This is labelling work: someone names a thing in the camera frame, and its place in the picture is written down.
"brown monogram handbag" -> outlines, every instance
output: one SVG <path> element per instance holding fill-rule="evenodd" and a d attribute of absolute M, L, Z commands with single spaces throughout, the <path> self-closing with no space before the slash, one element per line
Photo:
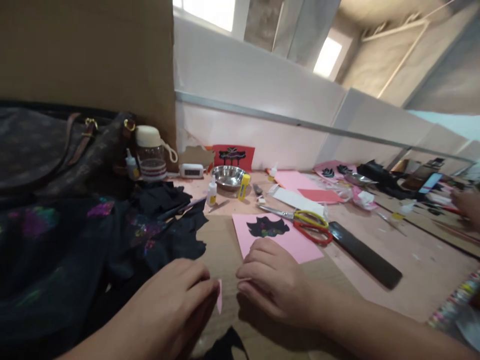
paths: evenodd
<path fill-rule="evenodd" d="M 64 197 L 108 171 L 125 175 L 129 112 L 0 101 L 0 196 Z"/>

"hand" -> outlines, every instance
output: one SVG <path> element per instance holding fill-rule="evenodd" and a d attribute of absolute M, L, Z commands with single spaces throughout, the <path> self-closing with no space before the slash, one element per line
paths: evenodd
<path fill-rule="evenodd" d="M 451 202 L 464 215 L 470 218 L 473 227 L 480 232 L 480 192 L 459 192 L 454 190 L 451 193 Z"/>
<path fill-rule="evenodd" d="M 275 241 L 257 239 L 236 277 L 241 280 L 238 290 L 272 318 L 297 327 L 317 327 L 326 296 Z"/>
<path fill-rule="evenodd" d="M 193 349 L 219 288 L 200 261 L 174 260 L 143 284 L 104 329 L 117 346 L 135 349 L 135 359 L 188 356 L 183 350 Z M 122 358 L 129 359 L 123 351 Z"/>

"metal rail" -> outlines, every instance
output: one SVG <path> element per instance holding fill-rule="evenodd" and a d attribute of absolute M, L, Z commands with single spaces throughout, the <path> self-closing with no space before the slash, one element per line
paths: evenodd
<path fill-rule="evenodd" d="M 372 143 L 377 143 L 377 144 L 383 144 L 383 145 L 390 145 L 394 146 L 397 148 L 402 148 L 406 150 L 414 150 L 414 151 L 419 151 L 422 153 L 428 153 L 432 154 L 438 157 L 442 158 L 449 158 L 449 159 L 455 159 L 455 160 L 460 160 L 467 162 L 469 164 L 476 164 L 476 161 L 460 157 L 460 156 L 455 156 L 455 155 L 450 155 L 446 154 L 443 152 L 439 151 L 434 151 L 434 150 L 429 150 L 420 146 L 412 146 L 408 144 L 404 144 L 401 142 L 396 142 L 396 141 L 391 141 L 391 140 L 385 140 L 379 137 L 374 137 L 374 136 L 369 136 L 369 135 L 364 135 L 361 133 L 357 132 L 351 132 L 347 130 L 342 130 L 338 129 L 335 127 L 330 127 L 327 125 L 320 125 L 316 124 L 313 122 L 308 122 L 304 120 L 299 120 L 293 117 L 288 117 L 288 116 L 283 116 L 263 110 L 257 110 L 257 109 L 252 109 L 246 106 L 241 106 L 241 105 L 236 105 L 224 101 L 219 101 L 219 100 L 214 100 L 214 99 L 209 99 L 206 97 L 194 95 L 188 92 L 184 91 L 179 91 L 175 90 L 176 94 L 176 99 L 177 101 L 181 103 L 187 103 L 187 104 L 192 104 L 192 105 L 199 105 L 202 107 L 210 108 L 210 109 L 215 109 L 215 110 L 221 110 L 221 111 L 226 111 L 229 113 L 235 113 L 235 114 L 241 114 L 245 116 L 250 116 L 254 118 L 261 118 L 265 120 L 269 120 L 275 123 L 280 123 L 280 124 L 286 124 L 286 125 L 291 125 L 291 126 L 296 126 L 296 127 L 302 127 L 305 129 L 312 129 L 316 131 L 320 131 L 323 133 L 329 133 L 333 135 L 338 135 L 338 136 L 344 136 L 347 138 L 353 138 L 353 139 L 359 139 L 359 140 L 364 140 L 364 141 L 369 141 Z"/>

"window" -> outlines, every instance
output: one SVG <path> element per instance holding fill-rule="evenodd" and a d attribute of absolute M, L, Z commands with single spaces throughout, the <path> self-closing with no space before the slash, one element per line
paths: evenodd
<path fill-rule="evenodd" d="M 235 0 L 173 0 L 173 5 L 221 29 L 232 31 Z"/>
<path fill-rule="evenodd" d="M 329 78 L 339 58 L 342 45 L 335 40 L 327 37 L 318 55 L 313 72 L 324 78 Z"/>

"yellow scissors handle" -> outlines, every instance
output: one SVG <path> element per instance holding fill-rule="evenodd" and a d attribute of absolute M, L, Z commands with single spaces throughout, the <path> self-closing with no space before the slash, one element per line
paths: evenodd
<path fill-rule="evenodd" d="M 293 216 L 304 223 L 318 226 L 319 228 L 328 229 L 329 223 L 320 215 L 315 212 L 308 211 L 308 210 L 298 210 L 295 211 Z"/>

